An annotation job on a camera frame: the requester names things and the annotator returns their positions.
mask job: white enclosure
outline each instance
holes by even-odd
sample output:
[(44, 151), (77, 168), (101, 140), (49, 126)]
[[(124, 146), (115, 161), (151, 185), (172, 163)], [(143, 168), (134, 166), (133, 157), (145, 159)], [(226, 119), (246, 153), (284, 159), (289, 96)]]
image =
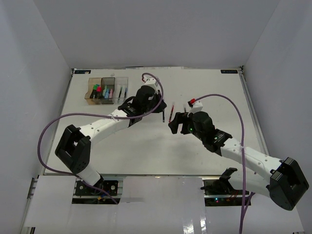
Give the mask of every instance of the white enclosure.
[[(270, 154), (297, 159), (311, 184), (311, 21), (310, 0), (1, 0), (0, 233), (20, 231), (70, 68), (244, 65)], [(308, 234), (311, 199), (297, 206)]]

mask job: cable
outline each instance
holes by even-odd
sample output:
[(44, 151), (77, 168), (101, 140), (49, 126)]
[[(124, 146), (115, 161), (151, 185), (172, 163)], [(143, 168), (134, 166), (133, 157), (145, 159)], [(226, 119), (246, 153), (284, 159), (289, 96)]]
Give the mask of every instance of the cable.
[(253, 195), (255, 195), (254, 192), (251, 192), (250, 195), (249, 195), (249, 198), (248, 198), (248, 201), (247, 201), (247, 204), (246, 204), (246, 207), (245, 207), (245, 213), (244, 213), (244, 215), (245, 215), (246, 212), (247, 212), (247, 208), (248, 208), (248, 206), (250, 205), (250, 201), (252, 200)]
[[(135, 118), (142, 118), (142, 117), (145, 117), (145, 116), (148, 116), (149, 114), (151, 114), (154, 110), (157, 109), (157, 107), (161, 104), (162, 102), (162, 99), (164, 97), (164, 89), (160, 83), (160, 80), (154, 76), (153, 74), (151, 73), (148, 73), (148, 72), (145, 72), (142, 74), (142, 80), (144, 80), (144, 76), (145, 75), (149, 75), (151, 77), (153, 77), (155, 80), (157, 80), (159, 86), (160, 86), (160, 89), (161, 89), (161, 97), (160, 97), (160, 100), (158, 102), (158, 104), (152, 109), (150, 110), (149, 112), (145, 113), (145, 114), (142, 114), (142, 115), (139, 115), (139, 116), (133, 116), (133, 117), (114, 117), (114, 119), (135, 119)], [(52, 171), (52, 172), (56, 172), (56, 173), (61, 173), (61, 174), (65, 174), (65, 175), (71, 175), (71, 176), (76, 176), (78, 177), (77, 175), (74, 175), (70, 172), (63, 172), (63, 171), (59, 171), (59, 170), (55, 170), (51, 167), (49, 167), (48, 165), (46, 165), (43, 160), (42, 160), (42, 156), (41, 156), (41, 142), (42, 142), (42, 138), (43, 138), (43, 135), (44, 133), (47, 131), (47, 129), (56, 121), (60, 120), (61, 118), (65, 118), (65, 117), (68, 117), (68, 116), (92, 116), (92, 117), (100, 117), (100, 118), (111, 118), (112, 116), (106, 116), (106, 115), (96, 115), (96, 114), (87, 114), (87, 113), (69, 113), (69, 114), (65, 114), (65, 115), (61, 115), (57, 118), (55, 118), (54, 120), (52, 120), (51, 122), (49, 122), (45, 127), (44, 129), (42, 130), (41, 134), (40, 134), (40, 137), (39, 137), (39, 140), (38, 140), (38, 145), (37, 145), (37, 155), (38, 155), (38, 159), (39, 159), (39, 162), (41, 163), (41, 165), (43, 167), (45, 167), (46, 169)], [(103, 189), (100, 189), (100, 188), (97, 188), (97, 187), (94, 187), (90, 184), (88, 184), (87, 182), (85, 181), (82, 181), (86, 186), (92, 188), (92, 189), (96, 189), (96, 190), (99, 190), (101, 191), (102, 193), (105, 193), (114, 203), (118, 204), (115, 199), (113, 199), (112, 196), (110, 196), (106, 191), (104, 191)]]
[(245, 197), (246, 197), (246, 163), (245, 163), (245, 150), (244, 150), (244, 137), (245, 137), (244, 122), (243, 122), (242, 115), (240, 114), (239, 109), (237, 108), (235, 103), (231, 99), (229, 99), (228, 97), (226, 97), (224, 95), (208, 94), (208, 95), (204, 95), (202, 97), (195, 99), (195, 101), (198, 101), (198, 100), (201, 100), (201, 99), (207, 98), (207, 97), (212, 97), (212, 96), (225, 98), (226, 100), (228, 100), (233, 105), (233, 107), (236, 109), (236, 112), (238, 114), (240, 124), (242, 127), (241, 146), (242, 146), (242, 165), (243, 165), (243, 194), (242, 194), (242, 207), (241, 207), (241, 212), (240, 212), (240, 225), (239, 225), (239, 234), (241, 234), (242, 229), (243, 229), (244, 216), (245, 216)]

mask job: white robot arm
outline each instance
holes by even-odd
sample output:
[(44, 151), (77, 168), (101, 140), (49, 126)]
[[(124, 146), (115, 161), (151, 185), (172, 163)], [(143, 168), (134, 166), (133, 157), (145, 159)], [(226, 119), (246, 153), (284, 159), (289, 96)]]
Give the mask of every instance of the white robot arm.
[[(215, 128), (209, 115), (201, 111), (203, 106), (200, 101), (193, 99), (189, 101), (189, 106), (189, 113), (178, 112), (169, 123), (172, 133), (176, 134), (179, 124), (182, 124), (182, 134), (193, 134), (209, 151), (241, 164), (240, 142)], [(244, 151), (246, 167), (256, 172), (255, 175), (248, 175), (246, 190), (268, 196), (281, 208), (292, 210), (309, 188), (298, 163), (290, 157), (281, 160), (250, 147), (245, 147)], [(205, 185), (201, 189), (207, 194), (209, 190), (229, 194), (232, 190), (241, 190), (242, 184), (242, 173), (236, 168), (228, 168), (213, 185)]]
[[(103, 177), (89, 163), (91, 143), (94, 145), (109, 135), (139, 122), (142, 120), (142, 114), (151, 111), (159, 103), (161, 95), (157, 89), (157, 81), (150, 78), (144, 82), (136, 96), (128, 98), (113, 111), (110, 114), (111, 118), (100, 119), (78, 128), (70, 125), (65, 129), (55, 153), (74, 175), (89, 185), (105, 189)], [(242, 163), (239, 141), (215, 128), (208, 114), (201, 111), (200, 101), (190, 101), (189, 105), (189, 113), (178, 112), (169, 123), (172, 133), (176, 134), (179, 124), (182, 124), (182, 134), (193, 134), (209, 151)], [(166, 107), (162, 101), (153, 113), (160, 113)], [(247, 177), (246, 190), (270, 197), (285, 210), (292, 210), (309, 188), (298, 163), (290, 157), (281, 160), (246, 147), (245, 161), (246, 167), (256, 172), (255, 175)], [(228, 168), (219, 180), (201, 189), (207, 193), (209, 190), (218, 191), (219, 194), (241, 190), (242, 173), (236, 168)]]
[[(79, 176), (89, 185), (102, 189), (104, 183), (102, 176), (90, 164), (91, 146), (141, 121), (140, 116), (153, 110), (160, 102), (161, 95), (157, 89), (157, 80), (149, 78), (144, 82), (136, 96), (125, 100), (110, 114), (111, 118), (99, 119), (77, 128), (70, 125), (65, 129), (55, 154), (74, 175)], [(153, 113), (160, 113), (166, 107), (167, 105), (162, 100)]]

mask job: clear plastic organizer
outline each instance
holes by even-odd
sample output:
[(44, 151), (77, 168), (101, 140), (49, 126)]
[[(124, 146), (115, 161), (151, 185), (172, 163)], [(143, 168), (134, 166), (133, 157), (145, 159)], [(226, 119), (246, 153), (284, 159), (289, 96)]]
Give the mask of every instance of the clear plastic organizer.
[(89, 105), (122, 104), (128, 96), (128, 77), (89, 78), (84, 99)]

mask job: white panel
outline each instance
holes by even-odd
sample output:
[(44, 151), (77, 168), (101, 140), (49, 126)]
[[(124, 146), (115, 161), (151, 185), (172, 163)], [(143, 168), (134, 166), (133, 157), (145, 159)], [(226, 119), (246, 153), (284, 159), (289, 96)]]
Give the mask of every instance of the white panel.
[(72, 68), (244, 65), (279, 0), (35, 0)]
[[(292, 157), (312, 183), (312, 3), (279, 3), (246, 64), (246, 79), (271, 156)], [(312, 233), (312, 190), (298, 203)]]
[[(240, 206), (206, 207), (208, 234), (237, 234)], [(303, 231), (297, 209), (285, 211), (262, 195), (252, 198), (243, 226), (244, 234), (291, 234)]]
[[(220, 70), (198, 69), (121, 69), (92, 70), (88, 75), (74, 75), (68, 91), (63, 114), (85, 112), (110, 114), (117, 105), (88, 105), (84, 100), (89, 77), (129, 77), (129, 95), (135, 95), (143, 84), (141, 74), (151, 72), (158, 76), (164, 87), (168, 104), (162, 114), (151, 114), (134, 126), (110, 135), (94, 145), (90, 162), (99, 173), (132, 175), (221, 175), (226, 168), (241, 165), (233, 160), (209, 152), (193, 135), (173, 135), (168, 127), (172, 102), (175, 112), (183, 111), (183, 103), (204, 94), (224, 94), (237, 104), (242, 113), (246, 134), (245, 144), (260, 150), (254, 124), (238, 74), (221, 74)], [(220, 97), (202, 100), (203, 111), (209, 113), (217, 128), (241, 137), (241, 126), (234, 107)], [(67, 117), (59, 122), (56, 137), (49, 156), (48, 165), (58, 170), (68, 170), (55, 155), (55, 148), (64, 129), (73, 124), (82, 126), (97, 120), (95, 117)]]
[(76, 177), (41, 175), (31, 200), (25, 227), (66, 227)]
[[(53, 177), (60, 182), (63, 180), (63, 176)], [(66, 228), (59, 225), (39, 227), (38, 233), (205, 234), (204, 197), (198, 189), (201, 185), (200, 178), (127, 177), (123, 182), (122, 197), (139, 197), (143, 202), (69, 204)]]
[(38, 137), (59, 113), (70, 69), (32, 0), (0, 1), (0, 29), (0, 232), (15, 234), (39, 171)]

